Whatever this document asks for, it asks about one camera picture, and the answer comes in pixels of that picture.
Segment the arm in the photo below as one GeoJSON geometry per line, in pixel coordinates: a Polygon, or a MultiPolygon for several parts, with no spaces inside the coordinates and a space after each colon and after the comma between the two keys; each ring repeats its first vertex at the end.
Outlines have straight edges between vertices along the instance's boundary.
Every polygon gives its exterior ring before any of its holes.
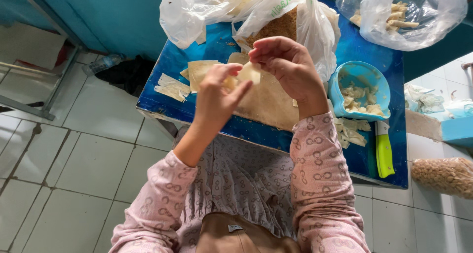
{"type": "Polygon", "coordinates": [[[174,151],[148,169],[148,182],[125,210],[125,223],[114,229],[111,253],[173,252],[195,166],[252,85],[246,81],[231,93],[223,91],[223,80],[241,68],[238,63],[214,65],[206,74],[193,123],[174,151]]]}
{"type": "Polygon", "coordinates": [[[291,201],[302,250],[370,252],[332,114],[303,119],[294,132],[291,201]]]}
{"type": "Polygon", "coordinates": [[[302,251],[369,252],[327,94],[307,49],[285,37],[264,38],[253,46],[250,61],[275,75],[298,102],[300,122],[290,147],[291,201],[302,251]]]}

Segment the hand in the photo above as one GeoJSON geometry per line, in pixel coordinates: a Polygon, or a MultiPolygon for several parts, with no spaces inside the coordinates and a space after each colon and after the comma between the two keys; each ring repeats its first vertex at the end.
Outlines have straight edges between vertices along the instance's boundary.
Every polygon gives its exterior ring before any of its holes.
{"type": "Polygon", "coordinates": [[[303,45],[283,36],[267,37],[255,41],[248,54],[251,62],[260,63],[297,100],[301,120],[329,111],[322,80],[303,45]]]}
{"type": "Polygon", "coordinates": [[[251,80],[241,82],[230,93],[222,87],[229,75],[238,75],[242,68],[243,65],[239,63],[214,64],[200,83],[194,121],[174,148],[176,157],[187,166],[197,165],[205,147],[228,122],[240,100],[253,85],[251,80]]]}

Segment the brown waistband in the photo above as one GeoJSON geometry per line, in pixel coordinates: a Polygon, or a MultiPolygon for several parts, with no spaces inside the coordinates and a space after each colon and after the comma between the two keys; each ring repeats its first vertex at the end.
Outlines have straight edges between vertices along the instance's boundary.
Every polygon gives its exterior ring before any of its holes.
{"type": "Polygon", "coordinates": [[[196,253],[299,253],[292,238],[276,237],[240,215],[214,212],[205,215],[196,253]]]}

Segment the plastic bag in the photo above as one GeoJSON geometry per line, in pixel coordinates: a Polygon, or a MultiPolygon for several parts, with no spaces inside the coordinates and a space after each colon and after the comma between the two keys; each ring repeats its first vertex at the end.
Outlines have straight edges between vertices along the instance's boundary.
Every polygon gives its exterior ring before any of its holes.
{"type": "Polygon", "coordinates": [[[338,14],[317,0],[252,0],[232,21],[233,38],[242,52],[251,47],[245,38],[255,36],[271,20],[280,18],[297,6],[297,42],[310,53],[323,82],[335,71],[335,50],[340,38],[338,14]],[[235,23],[244,21],[237,31],[235,23]]]}
{"type": "Polygon", "coordinates": [[[473,163],[464,158],[414,159],[411,176],[426,188],[473,199],[473,163]]]}
{"type": "Polygon", "coordinates": [[[434,90],[414,85],[406,85],[404,88],[406,109],[422,114],[445,111],[443,106],[444,98],[431,93],[432,91],[434,90]]]}
{"type": "Polygon", "coordinates": [[[472,99],[452,101],[445,109],[452,114],[453,118],[463,118],[473,115],[472,99]]]}
{"type": "Polygon", "coordinates": [[[231,21],[242,2],[247,0],[162,0],[159,23],[171,42],[186,49],[206,25],[231,21]]]}
{"type": "Polygon", "coordinates": [[[466,0],[336,0],[340,13],[350,19],[357,9],[361,14],[360,34],[366,40],[401,51],[414,51],[441,40],[466,16],[466,0]],[[414,28],[401,28],[391,35],[386,20],[391,4],[408,3],[406,21],[418,22],[414,28]]]}

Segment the green knife handle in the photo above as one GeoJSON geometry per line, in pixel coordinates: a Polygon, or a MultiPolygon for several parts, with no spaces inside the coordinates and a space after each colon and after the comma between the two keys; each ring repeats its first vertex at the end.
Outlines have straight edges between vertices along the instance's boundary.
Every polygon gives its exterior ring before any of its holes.
{"type": "Polygon", "coordinates": [[[386,178],[390,174],[394,174],[393,168],[393,152],[391,151],[391,143],[387,134],[376,136],[376,161],[378,164],[379,177],[386,178]]]}

